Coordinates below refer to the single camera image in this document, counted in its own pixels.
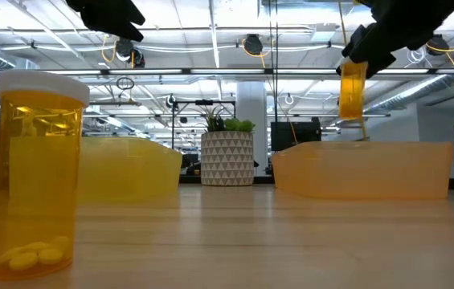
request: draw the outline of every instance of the white column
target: white column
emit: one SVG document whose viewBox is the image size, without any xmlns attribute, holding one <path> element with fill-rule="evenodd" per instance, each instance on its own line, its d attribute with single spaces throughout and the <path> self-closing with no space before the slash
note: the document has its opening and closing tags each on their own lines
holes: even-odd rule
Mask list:
<svg viewBox="0 0 454 289">
<path fill-rule="evenodd" d="M 256 176 L 264 176 L 268 166 L 268 125 L 266 87 L 262 81 L 237 83 L 236 110 L 239 120 L 251 120 L 255 125 L 253 136 L 254 160 L 259 163 Z"/>
</svg>

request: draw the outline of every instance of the ceiling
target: ceiling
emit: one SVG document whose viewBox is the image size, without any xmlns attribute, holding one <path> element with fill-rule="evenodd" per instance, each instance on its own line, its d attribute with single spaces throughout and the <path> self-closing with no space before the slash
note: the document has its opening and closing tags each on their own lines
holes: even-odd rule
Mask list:
<svg viewBox="0 0 454 289">
<path fill-rule="evenodd" d="M 210 3 L 206 0 L 134 0 L 133 2 L 146 17 L 146 23 L 138 27 L 145 36 L 143 42 L 138 45 L 144 47 L 141 50 L 145 56 L 146 67 L 262 68 L 263 66 L 275 67 L 276 61 L 279 68 L 336 67 L 341 59 L 341 48 L 344 46 L 343 33 L 339 25 L 341 20 L 335 1 L 307 5 L 303 3 L 291 5 L 289 3 L 293 2 L 283 1 L 284 4 L 289 5 L 279 7 L 278 16 L 272 13 L 271 18 L 274 20 L 271 27 L 272 34 L 270 34 L 268 9 L 259 7 L 257 0 L 213 0 L 211 1 L 212 19 Z M 65 1 L 24 0 L 22 4 L 39 22 L 54 31 L 60 40 L 71 49 L 78 50 L 81 57 L 77 58 L 71 51 L 61 51 L 64 47 L 61 46 L 60 41 L 44 31 L 38 21 L 25 15 L 7 0 L 0 0 L 0 52 L 5 55 L 29 59 L 38 64 L 41 69 L 47 70 L 105 68 L 105 66 L 129 68 L 129 65 L 118 58 L 112 62 L 104 60 L 102 52 L 107 58 L 112 58 L 113 52 L 110 49 L 102 51 L 102 46 L 111 46 L 116 38 L 105 38 L 103 33 L 88 31 L 80 16 L 71 10 Z M 364 6 L 355 6 L 350 0 L 343 1 L 342 7 L 348 37 L 357 26 L 373 22 L 369 9 Z M 215 37 L 211 29 L 212 21 L 215 22 L 216 27 Z M 326 23 L 334 23 L 334 27 L 337 26 L 337 28 L 323 32 L 322 29 Z M 260 35 L 266 49 L 270 46 L 272 39 L 278 35 L 279 53 L 270 53 L 261 59 L 251 57 L 242 48 L 236 47 L 237 43 L 251 33 Z M 445 20 L 436 33 L 442 34 L 449 45 L 454 47 L 454 13 Z M 214 39 L 219 47 L 218 63 L 215 62 Z M 332 47 L 325 47 L 327 40 L 332 43 Z M 449 63 L 445 55 L 425 55 L 423 48 L 413 55 L 405 49 L 396 51 L 394 55 L 397 61 L 391 67 L 441 67 Z M 158 76 L 142 78 L 146 84 L 137 85 L 132 90 L 126 91 L 122 98 L 126 101 L 127 98 L 132 97 L 150 112 L 156 113 L 165 112 L 164 103 L 167 96 L 172 94 L 178 100 L 218 99 L 219 97 L 223 100 L 234 100 L 236 83 L 239 81 L 236 78 L 181 77 L 173 79 L 174 83 L 179 84 L 161 85 L 146 81 L 147 79 L 157 81 Z M 92 100 L 118 101 L 122 91 L 116 87 L 115 81 L 115 78 L 95 79 L 93 84 L 89 84 Z M 392 78 L 366 81 L 365 101 L 368 103 L 401 83 L 403 83 L 402 80 Z M 272 88 L 269 82 L 266 85 L 267 110 L 271 111 L 274 109 Z M 289 114 L 332 113 L 337 109 L 339 88 L 339 80 L 319 81 L 306 76 L 297 76 L 295 79 L 280 79 L 276 93 L 280 96 L 278 100 L 281 109 Z M 145 108 L 101 105 L 97 109 L 103 113 L 129 114 L 139 113 L 140 109 Z M 146 118 L 128 118 L 122 121 L 153 136 L 162 137 L 165 134 L 158 130 L 164 131 L 162 123 L 170 119 L 163 119 L 162 123 Z M 189 119 L 186 126 L 199 126 L 201 122 L 200 119 Z M 104 129 L 116 130 L 113 126 Z"/>
</svg>

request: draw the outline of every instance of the wooden surface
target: wooden surface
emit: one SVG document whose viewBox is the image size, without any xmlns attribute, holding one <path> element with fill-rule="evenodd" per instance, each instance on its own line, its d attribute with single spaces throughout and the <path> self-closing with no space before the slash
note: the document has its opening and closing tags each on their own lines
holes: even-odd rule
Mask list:
<svg viewBox="0 0 454 289">
<path fill-rule="evenodd" d="M 72 267 L 2 288 L 454 288 L 447 201 L 322 201 L 181 186 L 144 205 L 81 206 Z"/>
</svg>

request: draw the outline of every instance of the potted plant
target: potted plant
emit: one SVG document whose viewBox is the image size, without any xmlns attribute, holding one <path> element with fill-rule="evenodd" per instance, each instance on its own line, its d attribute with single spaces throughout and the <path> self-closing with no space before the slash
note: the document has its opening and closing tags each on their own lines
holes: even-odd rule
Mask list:
<svg viewBox="0 0 454 289">
<path fill-rule="evenodd" d="M 223 120 L 207 111 L 202 134 L 202 185 L 253 185 L 253 135 L 250 120 Z"/>
</svg>

